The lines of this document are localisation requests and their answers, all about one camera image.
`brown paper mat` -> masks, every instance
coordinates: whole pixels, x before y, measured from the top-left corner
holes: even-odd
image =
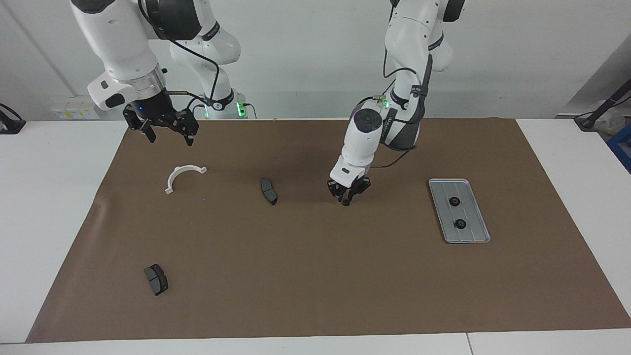
[[[371,171],[350,208],[326,187],[345,130],[210,122],[193,148],[127,133],[28,341],[631,327],[515,121],[426,120],[419,149]],[[167,196],[186,164],[208,172]],[[427,181],[459,177],[490,244],[443,240]],[[158,297],[143,273],[154,263],[170,285]]]

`black brake pad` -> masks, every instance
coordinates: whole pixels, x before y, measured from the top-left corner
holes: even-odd
[[[263,191],[263,196],[265,199],[272,205],[275,206],[276,202],[278,202],[278,195],[274,190],[274,186],[272,186],[272,180],[270,179],[261,179],[261,190]]]
[[[149,280],[149,285],[151,285],[151,290],[154,295],[157,296],[168,290],[167,277],[158,264],[146,268],[144,274],[147,276],[147,280]]]

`metal tray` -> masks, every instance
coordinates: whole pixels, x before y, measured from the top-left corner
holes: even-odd
[[[484,223],[468,180],[431,179],[429,185],[440,226],[448,243],[469,244],[491,241],[487,225]]]

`green led light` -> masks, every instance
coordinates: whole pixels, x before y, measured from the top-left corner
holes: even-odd
[[[237,101],[237,110],[239,111],[239,117],[245,116],[245,109],[243,107],[243,104],[241,104],[239,101]]]

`white table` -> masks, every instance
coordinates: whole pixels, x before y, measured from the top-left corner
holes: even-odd
[[[631,313],[631,176],[572,121],[519,125]],[[0,136],[0,354],[631,354],[631,330],[6,344],[25,341],[125,129],[29,123]]]

